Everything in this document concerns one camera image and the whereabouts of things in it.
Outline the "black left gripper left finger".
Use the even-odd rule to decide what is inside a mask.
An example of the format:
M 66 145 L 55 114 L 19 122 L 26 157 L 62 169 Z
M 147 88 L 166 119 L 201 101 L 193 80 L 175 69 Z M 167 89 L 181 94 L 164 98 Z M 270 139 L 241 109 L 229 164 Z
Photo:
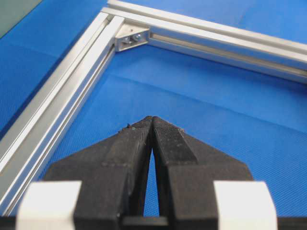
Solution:
M 19 230 L 118 230 L 123 215 L 142 215 L 152 117 L 53 163 L 29 185 Z

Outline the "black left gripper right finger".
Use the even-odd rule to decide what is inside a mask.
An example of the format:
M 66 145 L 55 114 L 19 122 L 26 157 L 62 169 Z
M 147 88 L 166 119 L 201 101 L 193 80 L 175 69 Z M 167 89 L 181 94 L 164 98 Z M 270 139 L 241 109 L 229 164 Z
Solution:
M 277 214 L 265 182 L 248 166 L 153 118 L 160 210 L 177 230 L 275 230 Z

